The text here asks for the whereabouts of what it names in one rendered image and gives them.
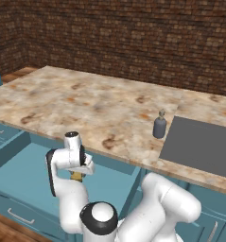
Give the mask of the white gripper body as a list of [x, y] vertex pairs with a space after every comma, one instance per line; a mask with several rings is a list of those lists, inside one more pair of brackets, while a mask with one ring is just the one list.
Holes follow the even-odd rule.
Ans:
[[85, 175], [93, 175], [95, 172], [94, 162], [92, 160], [92, 156], [86, 154], [85, 165], [78, 166], [78, 167], [69, 167], [68, 171], [70, 172], [78, 172]]

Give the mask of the yellow sponge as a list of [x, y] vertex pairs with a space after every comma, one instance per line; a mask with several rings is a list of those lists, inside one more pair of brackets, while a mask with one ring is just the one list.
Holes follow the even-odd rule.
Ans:
[[71, 173], [71, 177], [70, 177], [71, 180], [82, 182], [82, 178], [83, 178], [82, 173], [79, 173], [79, 172], [72, 172]]

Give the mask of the grey soap dispenser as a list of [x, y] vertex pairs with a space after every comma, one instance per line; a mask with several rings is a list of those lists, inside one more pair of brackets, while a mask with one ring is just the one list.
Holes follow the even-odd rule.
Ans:
[[165, 136], [166, 120], [165, 110], [159, 111], [159, 116], [154, 120], [152, 135], [157, 139], [162, 139]]

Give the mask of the grey sink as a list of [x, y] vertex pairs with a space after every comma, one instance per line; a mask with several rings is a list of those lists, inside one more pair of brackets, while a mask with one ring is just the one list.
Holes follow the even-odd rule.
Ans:
[[226, 127], [175, 116], [160, 158], [226, 178]]

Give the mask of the open teal drawer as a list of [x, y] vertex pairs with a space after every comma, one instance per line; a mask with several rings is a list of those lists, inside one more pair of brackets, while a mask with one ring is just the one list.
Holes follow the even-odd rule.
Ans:
[[[0, 214], [53, 242], [82, 242], [65, 233], [59, 222], [59, 200], [52, 196], [45, 154], [62, 143], [21, 131], [0, 146]], [[119, 218], [127, 215], [144, 171], [138, 166], [95, 154], [95, 174], [83, 179], [89, 201], [111, 203]], [[8, 214], [12, 212], [32, 225]]]

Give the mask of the teal drawer front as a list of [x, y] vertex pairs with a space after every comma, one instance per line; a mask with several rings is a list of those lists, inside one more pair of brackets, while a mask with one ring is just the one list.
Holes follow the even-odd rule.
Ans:
[[20, 132], [20, 130], [16, 128], [1, 123], [0, 130], [4, 131], [3, 133], [0, 133], [0, 146], [2, 146], [7, 140], [9, 140], [11, 137]]

